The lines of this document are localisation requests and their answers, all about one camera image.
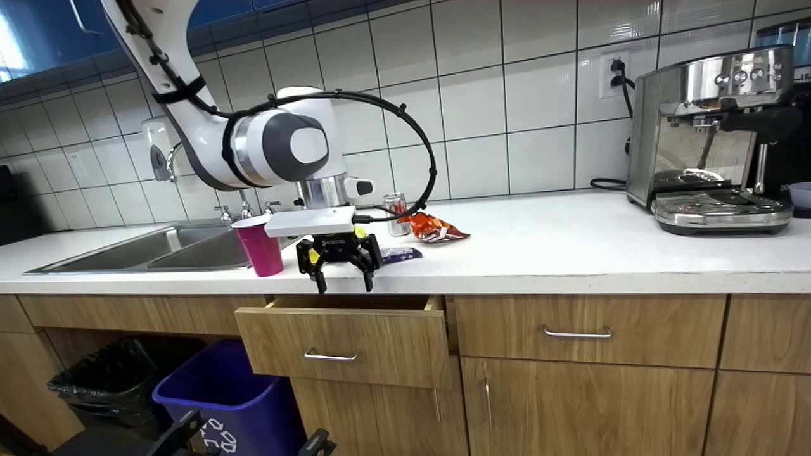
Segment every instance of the orange food item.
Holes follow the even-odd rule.
[[[450,243],[450,240],[468,238],[468,232],[460,232],[456,226],[441,217],[434,217],[430,213],[415,213],[407,217],[407,222],[413,235],[422,243]]]

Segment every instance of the kitchen counter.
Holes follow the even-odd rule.
[[[385,265],[375,295],[809,295],[811,220],[774,235],[672,235],[622,193],[435,202],[427,213],[468,230],[468,240],[417,246],[426,259]],[[0,295],[313,295],[284,248],[287,272],[193,273],[24,273],[150,229],[40,235],[0,246]],[[351,265],[323,265],[326,295],[365,295]]]

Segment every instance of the pink cup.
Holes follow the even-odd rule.
[[[249,217],[233,222],[235,238],[256,272],[256,277],[274,277],[284,272],[280,248],[275,238],[264,232],[266,217]]]

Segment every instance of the trash bin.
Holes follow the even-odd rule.
[[[303,444],[287,378],[252,374],[240,343],[217,343],[166,374],[152,393],[174,420],[199,411],[206,448],[233,456],[292,456]]]
[[[152,440],[171,424],[152,402],[152,388],[199,346],[199,340],[123,336],[56,374],[48,388],[85,429],[119,426]]]

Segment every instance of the black trash bin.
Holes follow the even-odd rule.
[[[48,388],[85,429],[119,426],[152,440],[171,426],[166,411],[152,402],[152,388],[199,346],[199,340],[123,336],[56,374]]]

